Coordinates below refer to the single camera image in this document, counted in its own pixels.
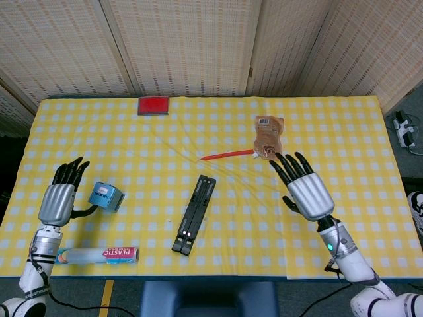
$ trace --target woven wall panel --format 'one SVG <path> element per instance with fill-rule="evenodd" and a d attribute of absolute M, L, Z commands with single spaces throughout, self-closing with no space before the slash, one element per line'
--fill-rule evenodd
<path fill-rule="evenodd" d="M 331 3 L 263 0 L 248 95 L 292 95 Z"/>
<path fill-rule="evenodd" d="M 422 26 L 422 0 L 342 0 L 296 94 L 376 94 L 386 112 L 423 79 Z"/>
<path fill-rule="evenodd" d="M 255 0 L 110 0 L 145 95 L 244 95 Z"/>
<path fill-rule="evenodd" d="M 34 116 L 0 89 L 0 137 L 28 137 Z"/>
<path fill-rule="evenodd" d="M 35 103 L 127 95 L 88 1 L 0 1 L 0 69 Z"/>

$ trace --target robotic hand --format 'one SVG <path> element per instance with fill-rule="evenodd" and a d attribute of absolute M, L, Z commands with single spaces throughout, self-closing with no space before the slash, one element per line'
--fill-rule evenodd
<path fill-rule="evenodd" d="M 412 293 L 398 297 L 380 281 L 379 276 L 367 264 L 356 244 L 340 220 L 330 214 L 334 202 L 319 175 L 313 172 L 305 157 L 295 152 L 300 161 L 291 156 L 276 153 L 282 167 L 270 161 L 294 201 L 284 196 L 284 203 L 292 211 L 300 213 L 309 221 L 317 221 L 317 232 L 332 255 L 325 271 L 341 273 L 349 282 L 365 285 L 350 303 L 357 317 L 416 317 L 423 316 L 423 295 Z M 339 270 L 333 269 L 336 262 Z"/>
<path fill-rule="evenodd" d="M 90 162 L 79 157 L 69 164 L 61 165 L 54 175 L 52 185 L 47 187 L 38 218 L 44 228 L 36 231 L 30 244 L 28 259 L 19 287 L 25 299 L 13 298 L 0 304 L 0 317 L 43 317 L 46 313 L 46 295 L 50 294 L 49 278 L 59 250 L 62 233 L 60 227 L 70 218 L 84 217 L 93 213 L 97 206 L 87 210 L 73 210 L 73 201 L 82 174 Z"/>

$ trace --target checkered tablecloth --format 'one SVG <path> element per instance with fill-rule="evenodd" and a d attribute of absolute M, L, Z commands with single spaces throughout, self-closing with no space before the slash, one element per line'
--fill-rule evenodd
<path fill-rule="evenodd" d="M 287 275 L 332 277 L 329 252 L 267 161 L 200 161 L 251 149 L 254 119 L 285 118 L 284 152 L 301 151 L 321 175 L 360 250 L 382 277 L 421 277 L 422 250 L 374 96 L 171 98 L 168 116 L 137 116 L 137 99 L 45 100 L 31 129 L 3 224 L 0 274 L 21 275 L 56 168 L 90 160 L 75 208 L 96 181 L 120 188 L 117 213 L 71 220 L 62 247 L 138 246 L 139 263 L 57 265 L 54 275 Z M 217 180 L 189 257 L 171 251 L 198 176 Z"/>

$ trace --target red notebook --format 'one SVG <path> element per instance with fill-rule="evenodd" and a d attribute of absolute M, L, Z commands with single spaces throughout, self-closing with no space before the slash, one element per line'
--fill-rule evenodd
<path fill-rule="evenodd" d="M 138 115 L 169 114 L 169 97 L 138 98 Z"/>

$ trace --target foldable stand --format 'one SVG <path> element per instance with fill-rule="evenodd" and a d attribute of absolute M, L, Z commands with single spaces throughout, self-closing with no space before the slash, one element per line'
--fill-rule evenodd
<path fill-rule="evenodd" d="M 178 236 L 172 247 L 173 251 L 186 256 L 191 252 L 192 244 L 197 236 L 215 185 L 216 180 L 213 178 L 204 175 L 200 175 L 198 178 L 196 188 L 180 223 Z"/>

